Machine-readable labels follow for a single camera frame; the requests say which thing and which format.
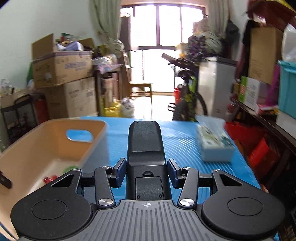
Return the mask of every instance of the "black mount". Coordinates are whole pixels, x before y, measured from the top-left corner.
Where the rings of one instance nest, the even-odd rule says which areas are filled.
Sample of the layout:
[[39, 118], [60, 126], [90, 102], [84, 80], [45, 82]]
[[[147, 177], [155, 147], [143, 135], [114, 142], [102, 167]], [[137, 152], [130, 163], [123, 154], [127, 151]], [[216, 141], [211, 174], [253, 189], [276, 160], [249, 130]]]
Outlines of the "black mount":
[[[18, 235], [69, 241], [263, 240], [275, 235], [285, 215], [278, 199], [222, 170], [200, 174], [173, 159], [166, 165], [158, 124], [142, 123], [131, 125], [128, 161], [121, 158], [114, 167], [83, 175], [73, 169], [17, 202], [11, 221]], [[116, 205], [111, 187], [119, 188], [125, 174], [126, 200]], [[177, 204], [168, 177], [174, 188], [182, 188]], [[83, 198], [84, 187], [90, 186], [95, 204]], [[211, 193], [203, 204], [197, 204], [200, 187]]]

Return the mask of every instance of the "white wall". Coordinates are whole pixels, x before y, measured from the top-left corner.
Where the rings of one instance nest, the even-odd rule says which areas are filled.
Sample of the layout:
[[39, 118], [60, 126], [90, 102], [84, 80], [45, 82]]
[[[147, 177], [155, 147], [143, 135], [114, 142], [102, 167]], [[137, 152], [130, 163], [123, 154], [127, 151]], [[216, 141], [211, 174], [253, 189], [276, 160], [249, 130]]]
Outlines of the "white wall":
[[242, 38], [246, 22], [248, 20], [247, 10], [248, 0], [229, 0], [230, 3], [230, 19], [239, 28], [240, 39], [232, 46], [232, 59], [238, 60], [242, 47]]
[[176, 3], [176, 4], [192, 4], [197, 6], [206, 7], [207, 0], [166, 0], [166, 1], [152, 1], [152, 0], [122, 0], [121, 5], [132, 5], [141, 3]]
[[10, 0], [0, 9], [0, 79], [25, 87], [31, 43], [54, 33], [99, 39], [90, 17], [89, 0]]

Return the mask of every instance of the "crosshair marking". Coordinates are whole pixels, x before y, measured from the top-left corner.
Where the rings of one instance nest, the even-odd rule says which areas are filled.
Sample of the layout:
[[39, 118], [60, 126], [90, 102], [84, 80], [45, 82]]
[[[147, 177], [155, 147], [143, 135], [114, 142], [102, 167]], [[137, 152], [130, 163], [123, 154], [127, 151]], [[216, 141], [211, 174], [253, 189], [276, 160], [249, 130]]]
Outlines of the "crosshair marking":
[[144, 206], [147, 207], [147, 208], [150, 207], [151, 205], [153, 205], [153, 204], [151, 204], [149, 202], [144, 203]]

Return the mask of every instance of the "cardboard box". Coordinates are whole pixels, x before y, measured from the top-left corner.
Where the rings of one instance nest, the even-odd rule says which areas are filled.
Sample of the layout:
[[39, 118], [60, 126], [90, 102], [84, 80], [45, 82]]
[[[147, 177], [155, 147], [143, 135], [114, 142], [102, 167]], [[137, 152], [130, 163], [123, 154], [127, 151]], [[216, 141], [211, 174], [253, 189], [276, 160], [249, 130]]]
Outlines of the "cardboard box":
[[28, 94], [28, 89], [17, 91], [10, 95], [2, 96], [0, 99], [1, 108], [6, 108], [14, 105], [15, 100]]
[[256, 79], [242, 77], [239, 101], [256, 111], [259, 104], [265, 104], [270, 85]]
[[271, 84], [274, 67], [281, 60], [283, 32], [274, 27], [253, 28], [249, 77]]
[[96, 113], [94, 78], [44, 89], [50, 119], [79, 117]]
[[293, 117], [279, 111], [276, 124], [296, 139], [296, 120]]
[[54, 35], [32, 43], [36, 88], [53, 87], [92, 76], [90, 51], [58, 51]]

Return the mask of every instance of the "red bag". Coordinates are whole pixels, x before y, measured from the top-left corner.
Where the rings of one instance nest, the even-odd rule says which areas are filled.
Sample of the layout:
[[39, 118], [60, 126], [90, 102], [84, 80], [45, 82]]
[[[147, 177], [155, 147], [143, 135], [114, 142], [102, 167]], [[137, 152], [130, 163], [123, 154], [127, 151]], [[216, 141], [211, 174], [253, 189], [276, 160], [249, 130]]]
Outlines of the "red bag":
[[265, 134], [261, 127], [243, 126], [238, 122], [226, 122], [224, 128], [233, 140], [238, 140], [242, 144], [247, 156], [251, 154]]
[[278, 162], [280, 156], [272, 139], [265, 136], [249, 156], [249, 165], [261, 180]]

